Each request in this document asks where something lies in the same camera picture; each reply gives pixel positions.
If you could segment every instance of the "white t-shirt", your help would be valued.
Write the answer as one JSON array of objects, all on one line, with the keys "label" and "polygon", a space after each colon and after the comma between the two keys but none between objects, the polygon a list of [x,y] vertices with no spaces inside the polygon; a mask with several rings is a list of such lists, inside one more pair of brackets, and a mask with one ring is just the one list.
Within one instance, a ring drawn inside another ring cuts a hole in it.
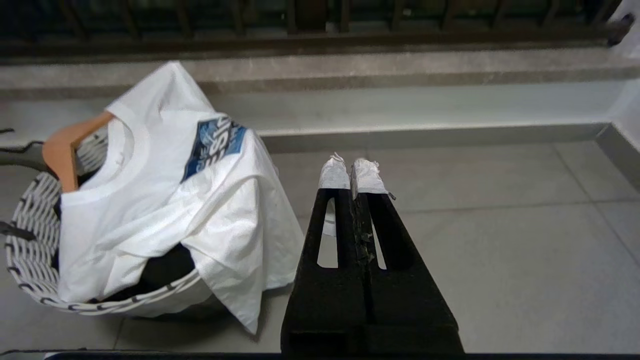
[{"label": "white t-shirt", "polygon": [[61,201],[67,302],[136,284],[182,243],[212,292],[255,333],[262,291],[294,279],[303,234],[260,138],[213,110],[179,63],[107,107],[107,160]]}]

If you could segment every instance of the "basket rim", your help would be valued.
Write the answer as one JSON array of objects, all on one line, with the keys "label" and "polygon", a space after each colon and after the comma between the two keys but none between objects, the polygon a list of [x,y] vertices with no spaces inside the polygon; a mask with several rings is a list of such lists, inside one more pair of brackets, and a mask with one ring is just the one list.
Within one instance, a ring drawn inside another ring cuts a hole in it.
[{"label": "basket rim", "polygon": [[[40,183],[42,183],[44,180],[43,177],[50,177],[53,180],[55,180],[58,185],[60,184],[60,182],[50,172],[42,171],[36,175],[34,180],[31,181],[31,183],[29,184],[25,192],[20,197],[20,201],[26,201],[26,199],[28,199],[30,195],[35,190],[38,189],[38,185],[40,185]],[[22,206],[20,206],[20,202],[19,202],[19,205],[16,207],[13,213],[12,222],[16,221],[17,217],[22,215],[21,210],[22,210]],[[42,244],[40,242],[41,241],[40,238],[37,238],[36,240],[33,240],[33,241],[35,241],[38,244]],[[30,279],[29,277],[24,276],[24,274],[22,274],[21,271],[16,266],[18,262],[27,260],[27,259],[19,258],[18,256],[16,256],[16,253],[17,253],[16,248],[17,247],[26,248],[27,243],[33,242],[33,241],[27,241],[23,238],[19,238],[17,236],[10,235],[10,234],[6,236],[4,247],[6,252],[6,261],[8,265],[7,271],[11,273],[12,277],[18,284],[18,287],[22,291],[27,293],[35,301],[39,302],[40,304],[55,307],[63,311],[80,313],[82,315],[123,313],[128,310],[134,309],[136,307],[140,307],[144,304],[151,304],[151,303],[160,301],[162,299],[165,299],[166,297],[171,296],[174,293],[185,291],[188,288],[194,286],[198,281],[202,280],[202,278],[200,277],[200,273],[198,272],[198,269],[194,267],[194,269],[190,273],[181,277],[180,279],[172,281],[171,283],[159,289],[156,289],[154,291],[138,294],[125,300],[98,302],[95,304],[88,304],[84,302],[63,302],[60,300],[60,298],[58,298],[57,294],[55,294],[54,296],[56,299],[53,299],[53,297],[44,296],[44,294],[41,294],[41,293],[38,294],[35,288],[41,288],[41,286],[35,285],[33,282],[33,279]],[[50,269],[51,271],[54,271],[55,274],[59,275],[59,273],[55,271],[55,269],[51,268],[50,263],[46,261],[41,261],[41,260],[34,261],[34,259],[29,259],[29,262],[41,264],[46,268]],[[58,281],[57,279],[54,279],[54,280],[55,281],[54,282],[52,281],[52,282],[57,287]]]}]

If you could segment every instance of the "black and white basket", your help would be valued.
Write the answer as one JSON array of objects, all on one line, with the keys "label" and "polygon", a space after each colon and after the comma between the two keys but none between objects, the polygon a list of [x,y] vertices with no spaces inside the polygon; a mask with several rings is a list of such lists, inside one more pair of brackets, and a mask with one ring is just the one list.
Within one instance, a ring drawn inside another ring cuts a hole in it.
[{"label": "black and white basket", "polygon": [[[81,174],[97,170],[104,163],[106,144],[106,132],[103,129],[81,144],[77,150],[78,171]],[[123,301],[85,304],[60,300],[56,291],[58,271],[51,266],[60,240],[60,220],[54,210],[60,192],[61,186],[55,177],[47,172],[38,174],[22,195],[10,224],[32,233],[35,239],[27,240],[15,234],[6,237],[8,271],[18,287],[34,300],[82,315],[121,313],[156,317],[179,313],[178,318],[190,320],[225,310],[197,270],[156,291]]]}]

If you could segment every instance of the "baseboard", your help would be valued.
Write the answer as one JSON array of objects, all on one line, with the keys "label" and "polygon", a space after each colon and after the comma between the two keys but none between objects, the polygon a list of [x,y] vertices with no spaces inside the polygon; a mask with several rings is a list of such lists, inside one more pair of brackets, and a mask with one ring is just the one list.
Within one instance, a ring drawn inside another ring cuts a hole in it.
[{"label": "baseboard", "polygon": [[609,123],[263,136],[270,153],[594,140]]},{"label": "baseboard", "polygon": [[613,124],[597,136],[596,142],[631,185],[640,191],[640,152]]}]

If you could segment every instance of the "concrete ledge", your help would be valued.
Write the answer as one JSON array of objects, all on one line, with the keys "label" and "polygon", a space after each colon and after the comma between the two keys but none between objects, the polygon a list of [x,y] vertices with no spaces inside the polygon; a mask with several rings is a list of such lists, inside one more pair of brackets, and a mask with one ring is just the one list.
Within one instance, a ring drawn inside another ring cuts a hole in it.
[{"label": "concrete ledge", "polygon": [[[0,67],[0,99],[116,97],[162,63]],[[270,56],[182,64],[207,94],[640,77],[640,61],[601,47]]]}]

